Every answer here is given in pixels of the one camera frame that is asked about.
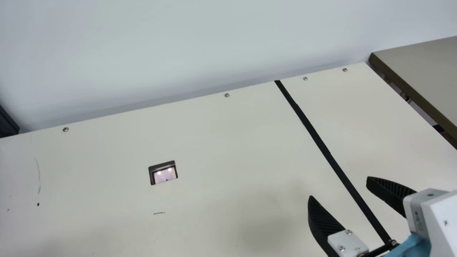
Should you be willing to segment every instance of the black strip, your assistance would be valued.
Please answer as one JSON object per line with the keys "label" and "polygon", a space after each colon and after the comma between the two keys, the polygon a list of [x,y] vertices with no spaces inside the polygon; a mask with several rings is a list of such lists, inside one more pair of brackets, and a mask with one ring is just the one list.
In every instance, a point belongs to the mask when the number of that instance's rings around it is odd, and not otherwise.
{"label": "black strip", "polygon": [[310,121],[308,120],[306,115],[300,109],[300,106],[298,106],[298,104],[293,100],[292,96],[289,94],[289,92],[287,92],[286,88],[281,83],[281,81],[276,80],[275,83],[278,86],[279,90],[281,90],[281,93],[284,95],[284,97],[289,102],[289,104],[292,107],[292,109],[297,114],[298,118],[300,118],[300,120],[302,121],[302,123],[305,126],[305,128],[308,130],[309,134],[313,138],[313,140],[316,143],[317,147],[319,147],[320,151],[322,152],[322,154],[324,155],[325,159],[328,161],[330,166],[333,168],[333,170],[335,171],[335,173],[338,176],[338,178],[340,178],[341,182],[346,187],[346,189],[349,192],[349,194],[351,194],[352,198],[357,203],[357,205],[359,206],[360,210],[362,210],[362,212],[365,215],[365,217],[371,223],[371,225],[373,226],[374,230],[377,232],[377,234],[382,239],[384,244],[389,243],[389,241],[391,240],[389,234],[387,234],[387,231],[383,228],[383,226],[381,225],[379,220],[376,218],[374,213],[371,211],[371,209],[368,207],[366,202],[363,200],[362,196],[360,196],[359,192],[357,192],[356,188],[351,183],[351,181],[346,176],[346,174],[343,172],[341,167],[338,165],[338,163],[336,162],[335,158],[333,158],[333,156],[330,153],[329,149],[327,148],[325,143],[322,141],[322,139],[320,138],[319,134],[314,129],[313,125],[310,123]]}
{"label": "black strip", "polygon": [[440,133],[440,134],[446,132],[444,130],[444,128],[442,128],[440,125],[435,125],[435,126],[433,126],[433,128],[436,129],[436,131],[438,131],[438,133]]}

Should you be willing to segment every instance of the white wall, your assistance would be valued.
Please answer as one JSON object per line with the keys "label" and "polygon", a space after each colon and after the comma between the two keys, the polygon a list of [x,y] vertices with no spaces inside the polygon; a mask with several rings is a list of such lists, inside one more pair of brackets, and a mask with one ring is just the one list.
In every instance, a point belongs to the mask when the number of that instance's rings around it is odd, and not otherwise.
{"label": "white wall", "polygon": [[0,104],[41,129],[455,36],[456,10],[455,0],[0,0]]}

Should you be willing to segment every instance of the metal bracket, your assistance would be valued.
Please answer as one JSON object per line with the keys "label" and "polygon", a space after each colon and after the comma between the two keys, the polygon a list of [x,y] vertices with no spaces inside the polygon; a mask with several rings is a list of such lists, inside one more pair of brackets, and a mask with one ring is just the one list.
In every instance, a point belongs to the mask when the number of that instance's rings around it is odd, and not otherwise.
{"label": "metal bracket", "polygon": [[357,257],[368,252],[368,247],[351,230],[331,234],[327,240],[340,257]]}

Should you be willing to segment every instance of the small window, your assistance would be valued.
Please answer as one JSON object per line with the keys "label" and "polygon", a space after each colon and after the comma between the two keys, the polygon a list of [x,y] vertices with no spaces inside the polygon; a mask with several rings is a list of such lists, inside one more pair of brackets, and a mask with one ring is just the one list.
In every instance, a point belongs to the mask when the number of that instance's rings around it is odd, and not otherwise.
{"label": "small window", "polygon": [[177,179],[175,161],[169,161],[149,167],[149,178],[151,185],[159,184],[169,180]]}

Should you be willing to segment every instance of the beige table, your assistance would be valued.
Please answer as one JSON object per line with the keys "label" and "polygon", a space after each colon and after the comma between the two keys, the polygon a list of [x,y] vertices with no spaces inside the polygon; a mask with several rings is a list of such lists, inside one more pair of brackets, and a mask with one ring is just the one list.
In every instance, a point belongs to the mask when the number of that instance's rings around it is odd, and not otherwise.
{"label": "beige table", "polygon": [[457,147],[457,37],[374,52],[369,61],[434,119]]}
{"label": "beige table", "polygon": [[[403,241],[366,177],[452,190],[457,151],[366,64],[346,68],[283,83]],[[0,256],[323,256],[309,195],[382,245],[274,82],[225,93],[0,139]],[[151,186],[171,160],[178,178]]]}

